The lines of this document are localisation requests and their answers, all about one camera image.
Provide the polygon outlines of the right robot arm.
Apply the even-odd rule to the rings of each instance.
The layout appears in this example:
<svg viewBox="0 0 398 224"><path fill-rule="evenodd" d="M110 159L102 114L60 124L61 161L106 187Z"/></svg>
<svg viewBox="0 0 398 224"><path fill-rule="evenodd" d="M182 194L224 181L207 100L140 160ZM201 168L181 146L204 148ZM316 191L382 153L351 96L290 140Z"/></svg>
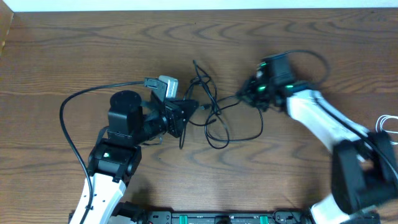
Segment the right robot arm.
<svg viewBox="0 0 398 224"><path fill-rule="evenodd" d="M298 80L288 53L261 60L236 96L261 111L275 106L331 153L331 193L299 223L380 223L376 207L397 198L397 159L386 131L370 131L334 108L316 84Z"/></svg>

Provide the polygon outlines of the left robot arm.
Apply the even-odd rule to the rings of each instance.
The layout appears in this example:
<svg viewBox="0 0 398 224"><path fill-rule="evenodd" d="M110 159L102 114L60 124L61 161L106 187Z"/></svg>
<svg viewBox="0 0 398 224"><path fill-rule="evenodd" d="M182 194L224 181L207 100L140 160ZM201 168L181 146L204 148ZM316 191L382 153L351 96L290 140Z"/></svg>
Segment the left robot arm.
<svg viewBox="0 0 398 224"><path fill-rule="evenodd" d="M165 133L179 138L198 108L196 100L159 100L151 96L144 114L138 93L119 91L110 99L109 125L90 152L88 178L71 223L107 223L123 197L141 159L141 146Z"/></svg>

